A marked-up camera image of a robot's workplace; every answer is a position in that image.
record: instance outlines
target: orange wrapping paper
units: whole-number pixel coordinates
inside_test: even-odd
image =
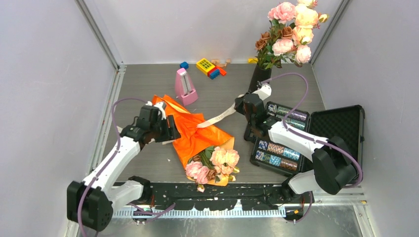
[[[173,142],[173,146],[184,169],[191,157],[207,147],[220,146],[226,150],[233,149],[234,137],[230,134],[214,125],[205,128],[197,128],[199,123],[205,121],[203,114],[191,114],[167,95],[163,98],[155,95],[152,103],[156,104],[162,101],[166,103],[166,115],[173,115],[177,130],[182,136]],[[208,184],[217,186],[226,186],[227,183],[228,176],[222,177],[221,181],[218,183],[215,183],[215,180],[210,180],[208,182]]]

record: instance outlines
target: vase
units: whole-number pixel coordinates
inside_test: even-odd
[[[255,90],[257,90],[258,83],[260,81],[264,81],[271,78],[271,74],[272,74],[272,68],[262,69],[260,68],[258,64],[256,64],[256,67],[254,68],[254,71],[253,71],[253,76],[251,77],[251,80],[250,80],[249,92],[252,93]]]

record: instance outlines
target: storage box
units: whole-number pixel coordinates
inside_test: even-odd
[[[266,103],[265,107],[265,111],[269,115],[279,118],[283,118],[290,110],[290,107],[274,102]],[[314,112],[311,115],[300,110],[296,110],[296,112],[289,118],[298,121],[298,123],[288,120],[289,125],[320,137],[341,137],[347,144],[351,155],[362,166],[365,112],[360,105]],[[244,137],[245,140],[255,143],[250,158],[252,164],[285,176],[291,176],[313,168],[311,161],[296,151],[281,144],[257,138],[253,135],[249,126],[246,128]]]

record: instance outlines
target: white wall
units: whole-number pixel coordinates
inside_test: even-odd
[[[0,8],[0,236],[63,236],[114,69],[75,1]]]
[[[327,109],[365,108],[362,183],[380,236],[418,236],[418,1],[353,0],[314,65]]]
[[[277,0],[89,0],[94,17],[125,64],[197,62],[203,57],[247,62],[269,30]],[[319,0],[333,15],[341,0]],[[314,32],[314,52],[328,23]]]

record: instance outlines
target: blue cube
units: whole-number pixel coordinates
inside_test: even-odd
[[[189,68],[189,64],[187,62],[183,62],[180,64],[180,68],[184,68],[186,70]]]
[[[210,75],[209,78],[214,79],[216,78],[218,75],[220,75],[220,70],[219,69],[215,69]]]

